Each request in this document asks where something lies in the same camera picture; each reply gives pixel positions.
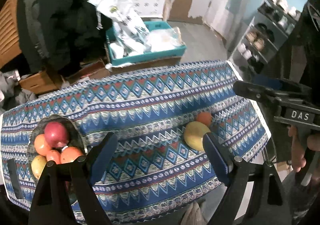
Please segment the person's right hand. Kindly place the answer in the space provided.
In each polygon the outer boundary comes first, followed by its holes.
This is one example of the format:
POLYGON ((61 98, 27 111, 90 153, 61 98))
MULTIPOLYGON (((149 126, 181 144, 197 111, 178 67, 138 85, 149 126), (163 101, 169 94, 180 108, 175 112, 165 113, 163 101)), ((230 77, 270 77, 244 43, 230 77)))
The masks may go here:
MULTIPOLYGON (((305 149, 298 139, 298 130, 295 126, 291 126, 288 131, 289 137, 292 138, 291 146, 291 162, 292 168, 295 172, 299 172, 306 165, 304 157, 305 149)), ((319 152, 319 134, 310 135, 307 139, 307 147, 310 150, 319 152)))

